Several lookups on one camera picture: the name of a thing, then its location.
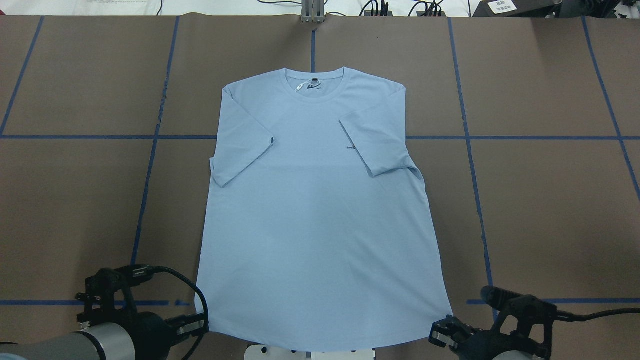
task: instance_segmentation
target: short sleeve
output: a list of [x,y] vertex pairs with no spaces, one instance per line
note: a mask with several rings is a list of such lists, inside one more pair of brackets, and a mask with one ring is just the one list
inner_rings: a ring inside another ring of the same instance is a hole
[[349,113],[340,124],[372,176],[399,168],[416,168],[406,148],[406,88],[377,105]]
[[251,116],[225,87],[211,175],[225,187],[273,145],[273,135]]

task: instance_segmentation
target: blue grid line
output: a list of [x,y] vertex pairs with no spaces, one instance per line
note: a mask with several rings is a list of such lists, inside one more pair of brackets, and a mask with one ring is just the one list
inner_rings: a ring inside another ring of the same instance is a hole
[[151,140],[153,135],[2,135],[2,139],[23,140]]
[[[170,306],[169,300],[141,300],[136,301],[139,306]],[[119,300],[116,306],[124,306],[125,302]],[[0,306],[83,306],[84,302],[78,300],[0,300]],[[186,302],[176,302],[174,306],[189,306]]]
[[[640,298],[560,298],[542,299],[552,304],[640,304]],[[467,300],[467,305],[486,305],[482,300]]]
[[604,100],[607,103],[607,107],[609,108],[609,115],[611,116],[611,121],[613,121],[613,127],[616,129],[616,134],[618,135],[618,141],[620,142],[620,147],[622,148],[622,153],[625,157],[625,162],[627,163],[629,174],[631,175],[631,181],[633,181],[634,188],[636,189],[636,196],[638,200],[640,200],[640,186],[638,186],[636,173],[634,172],[634,168],[631,165],[631,160],[629,159],[629,154],[627,153],[627,147],[625,146],[625,142],[622,139],[622,134],[620,133],[620,127],[618,126],[618,121],[616,120],[616,114],[613,112],[613,106],[611,106],[611,101],[609,100],[609,93],[607,93],[607,87],[604,85],[604,80],[602,79],[602,75],[600,74],[600,67],[598,66],[598,60],[596,59],[596,54],[593,52],[591,37],[589,36],[587,18],[584,16],[582,17],[582,27],[584,28],[584,36],[586,37],[587,46],[589,47],[589,54],[591,54],[591,60],[593,61],[593,68],[596,70],[596,76],[598,76],[598,81],[600,82],[600,88],[602,88],[602,95],[604,95]]
[[138,227],[136,228],[136,239],[133,243],[133,251],[131,254],[131,265],[136,263],[138,258],[138,248],[140,246],[140,236],[142,235],[142,219],[145,216],[145,210],[147,208],[147,198],[149,195],[149,181],[151,180],[151,171],[154,167],[154,160],[156,158],[156,149],[158,144],[158,138],[160,135],[160,125],[162,124],[162,116],[164,111],[164,102],[166,100],[166,91],[169,87],[169,77],[171,75],[171,65],[173,61],[173,52],[175,50],[175,40],[178,37],[178,26],[180,24],[180,17],[175,17],[175,25],[173,27],[173,39],[171,41],[171,50],[169,51],[169,60],[166,64],[166,77],[164,79],[164,89],[162,94],[162,100],[160,102],[160,110],[158,111],[158,123],[156,124],[156,133],[154,135],[154,143],[151,146],[151,155],[149,156],[149,166],[147,169],[147,178],[145,179],[145,190],[142,193],[142,204],[140,205],[140,215],[138,216]]
[[11,94],[9,105],[6,107],[6,112],[4,113],[4,119],[2,121],[2,125],[0,125],[0,135],[4,133],[4,128],[6,127],[6,123],[7,121],[9,121],[9,115],[11,114],[11,108],[13,107],[15,96],[18,95],[18,89],[20,88],[22,77],[24,76],[25,70],[27,70],[27,65],[29,64],[29,59],[31,59],[31,53],[33,53],[33,48],[36,46],[36,41],[38,40],[38,35],[40,34],[40,29],[42,29],[43,22],[44,22],[44,16],[41,16],[40,21],[38,22],[38,27],[36,28],[36,32],[33,35],[31,46],[29,46],[29,51],[27,52],[27,56],[24,58],[24,63],[22,64],[22,69],[20,70],[18,81],[15,82],[15,88],[13,88],[13,93]]
[[160,140],[215,140],[218,135],[159,135]]
[[[0,135],[9,140],[216,140],[218,135]],[[597,140],[638,141],[640,136],[536,136],[536,135],[407,135],[407,140]]]
[[311,72],[316,72],[316,30],[311,31]]
[[449,38],[451,39],[451,52],[453,54],[453,65],[456,71],[456,81],[458,83],[458,97],[460,98],[460,110],[462,112],[462,121],[465,128],[465,139],[467,141],[467,154],[469,157],[469,165],[471,167],[471,180],[474,185],[474,195],[476,197],[476,209],[478,212],[478,217],[480,219],[480,230],[481,230],[481,238],[484,247],[484,265],[486,268],[486,278],[487,282],[490,286],[493,286],[493,275],[491,271],[491,260],[489,258],[489,246],[486,242],[486,233],[484,231],[484,217],[482,214],[482,205],[480,204],[480,193],[478,190],[477,177],[476,177],[476,166],[474,164],[473,153],[471,149],[471,136],[469,135],[469,126],[467,124],[467,111],[465,109],[465,100],[462,96],[462,82],[460,80],[460,69],[458,68],[458,55],[456,54],[456,42],[454,40],[453,33],[453,24],[451,22],[451,18],[448,17],[447,21],[449,23]]

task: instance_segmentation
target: light blue t-shirt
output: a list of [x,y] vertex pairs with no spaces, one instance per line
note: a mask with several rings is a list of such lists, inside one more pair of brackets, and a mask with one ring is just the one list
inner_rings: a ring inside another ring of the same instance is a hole
[[451,314],[405,92],[348,68],[223,89],[197,283],[211,331],[347,351]]
[[3,353],[0,353],[0,360],[27,360],[27,359],[23,358],[22,356],[7,354],[3,352]]

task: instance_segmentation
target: electrical cable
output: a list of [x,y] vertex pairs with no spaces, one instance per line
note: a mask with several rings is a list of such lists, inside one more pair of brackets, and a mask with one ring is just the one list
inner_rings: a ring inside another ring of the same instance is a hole
[[640,314],[640,307],[607,310],[607,311],[601,311],[599,313],[593,313],[589,315],[575,315],[575,314],[565,313],[558,320],[562,322],[586,322],[586,321],[597,319],[597,318],[603,318],[606,316],[613,316],[613,315],[620,315],[620,314]]
[[369,0],[366,4],[364,4],[364,6],[362,7],[362,10],[360,11],[360,14],[358,14],[358,16],[362,16],[362,14],[364,14],[364,10],[367,8],[367,6],[369,4],[371,4],[371,16],[373,16],[373,3],[376,3],[376,6],[378,5],[378,0]]
[[439,3],[436,3],[435,1],[431,3],[428,1],[416,1],[409,11],[409,15],[407,15],[407,17],[410,17],[411,14],[413,14],[413,9],[415,9],[415,7],[420,4],[424,4],[424,14],[422,14],[423,17],[431,16],[432,12],[434,16],[439,16],[438,12],[442,14],[442,8],[440,7],[440,3],[442,3],[442,1],[440,1]]
[[[191,282],[191,280],[189,280],[186,276],[184,276],[184,275],[180,274],[179,272],[175,271],[174,269],[168,268],[166,266],[153,266],[152,267],[152,272],[154,272],[154,273],[164,272],[164,273],[173,275],[176,278],[178,278],[178,280],[181,280],[182,282],[187,284],[191,289],[193,289],[193,291],[196,292],[196,294],[198,294],[198,297],[200,298],[200,302],[202,303],[202,309],[204,310],[204,316],[205,316],[205,318],[204,318],[204,328],[207,329],[207,331],[208,331],[209,330],[209,307],[207,306],[207,300],[204,298],[204,294],[202,293],[202,291],[200,289],[198,289],[198,286],[196,286],[196,284]],[[182,358],[182,360],[188,360],[191,357],[191,355],[193,355],[193,352],[196,350],[196,348],[198,347],[200,342],[202,342],[202,338],[204,338],[204,335],[205,334],[202,334],[202,335],[198,336],[196,341],[193,343],[193,346],[191,346],[191,349]]]
[[[265,1],[265,0],[258,0],[258,2],[260,4],[271,4],[271,5],[278,5],[278,4],[295,4],[295,5],[302,5],[302,3],[299,3],[297,1],[290,1],[290,0],[279,0],[279,1]],[[326,5],[329,2],[329,0],[324,0],[324,4]]]

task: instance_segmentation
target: white sticker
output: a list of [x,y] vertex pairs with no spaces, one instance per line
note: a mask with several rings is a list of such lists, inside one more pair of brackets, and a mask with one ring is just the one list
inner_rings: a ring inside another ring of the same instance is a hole
[[493,13],[506,13],[518,10],[512,0],[499,0],[488,3]]

